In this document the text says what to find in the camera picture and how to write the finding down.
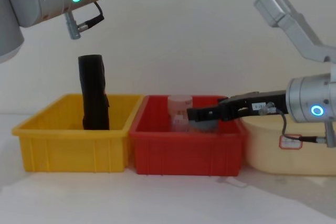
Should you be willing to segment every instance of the cable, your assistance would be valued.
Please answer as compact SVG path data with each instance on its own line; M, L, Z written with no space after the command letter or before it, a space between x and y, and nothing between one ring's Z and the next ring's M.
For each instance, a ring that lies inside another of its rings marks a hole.
M94 4L96 5L99 11L99 15L85 22L85 24L88 26L88 29L90 29L92 26L95 26L96 24L104 20L102 9L100 8L97 2L94 2Z
M286 128L287 128L287 119L286 119L286 116L285 116L285 114L281 111L281 110L279 110L279 109L276 109L276 112L279 114L279 115L281 115L281 117L282 117L282 120L283 120L283 127L282 127L282 131L281 131L281 133L282 133L282 135L284 136L284 137L286 137L286 138L288 138L288 139L292 139L292 140L299 140L300 141L300 138L299 137L293 137L293 136L288 136L288 135L286 135Z

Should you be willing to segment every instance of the yellow plastic bin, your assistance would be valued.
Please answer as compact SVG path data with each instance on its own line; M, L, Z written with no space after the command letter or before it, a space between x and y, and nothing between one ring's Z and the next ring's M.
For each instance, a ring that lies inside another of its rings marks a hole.
M28 172L122 172L131 152L128 131L142 95L108 95L110 131L85 131L83 98L69 94L12 131Z

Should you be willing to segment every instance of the label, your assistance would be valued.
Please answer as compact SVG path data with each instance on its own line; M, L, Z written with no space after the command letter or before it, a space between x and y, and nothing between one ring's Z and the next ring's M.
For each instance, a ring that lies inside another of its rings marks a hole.
M189 121L184 115L174 115L172 118L173 132L187 132L189 131Z
M258 103L252 103L252 109L255 110L261 110L263 107L266 106L266 102L258 102Z
M293 137L300 137L300 135L289 135ZM302 142L300 140L293 140L284 136L280 137L279 147L283 150L299 150L302 148Z

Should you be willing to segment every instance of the beige plastic bin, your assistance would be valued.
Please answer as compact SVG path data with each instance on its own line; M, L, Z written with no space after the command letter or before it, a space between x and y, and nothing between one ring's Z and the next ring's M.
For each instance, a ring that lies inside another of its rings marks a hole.
M324 136L323 123L295 123L289 115L286 118L287 134ZM255 169L274 174L336 175L336 148L314 143L300 146L284 139L280 144L281 116L251 116L242 122L250 133L246 161Z

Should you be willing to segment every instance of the plastic bin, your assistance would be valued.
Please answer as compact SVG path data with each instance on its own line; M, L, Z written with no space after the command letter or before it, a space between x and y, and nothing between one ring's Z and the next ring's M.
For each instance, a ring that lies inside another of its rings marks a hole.
M323 123L295 123L290 115L286 115L286 118L287 134L325 135ZM283 138L281 130L284 123L281 116L249 116L243 118L242 122L250 132L246 161L255 169L273 174L336 175L336 148Z
M220 122L218 133L169 132L167 98L145 97L132 124L137 173L237 176L247 137L241 122ZM194 107L215 105L218 98L194 96Z
M110 131L85 131L83 99L69 94L15 127L28 172L122 172L128 165L128 131L143 96L108 95Z

